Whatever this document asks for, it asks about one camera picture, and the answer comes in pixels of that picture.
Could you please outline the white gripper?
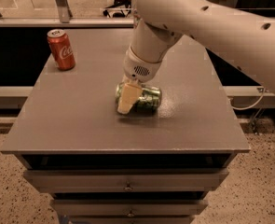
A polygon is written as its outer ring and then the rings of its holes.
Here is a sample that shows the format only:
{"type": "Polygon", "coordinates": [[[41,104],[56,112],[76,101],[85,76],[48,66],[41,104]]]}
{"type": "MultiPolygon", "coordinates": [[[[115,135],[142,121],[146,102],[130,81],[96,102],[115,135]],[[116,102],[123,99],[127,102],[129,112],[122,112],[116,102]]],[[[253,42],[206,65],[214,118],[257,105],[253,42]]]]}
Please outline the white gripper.
{"type": "Polygon", "coordinates": [[[154,78],[161,66],[161,61],[149,63],[139,58],[128,48],[123,62],[124,82],[122,84],[117,112],[128,114],[141,96],[143,89],[140,83],[146,83],[154,78]]]}

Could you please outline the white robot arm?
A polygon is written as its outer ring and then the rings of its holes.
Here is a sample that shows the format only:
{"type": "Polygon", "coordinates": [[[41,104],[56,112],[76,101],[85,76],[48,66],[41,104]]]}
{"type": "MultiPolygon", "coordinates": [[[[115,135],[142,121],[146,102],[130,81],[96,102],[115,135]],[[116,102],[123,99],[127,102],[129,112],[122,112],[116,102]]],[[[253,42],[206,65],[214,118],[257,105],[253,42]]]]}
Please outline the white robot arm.
{"type": "Polygon", "coordinates": [[[137,22],[124,59],[117,111],[130,112],[183,35],[275,94],[275,19],[207,0],[135,0],[137,22]]]}

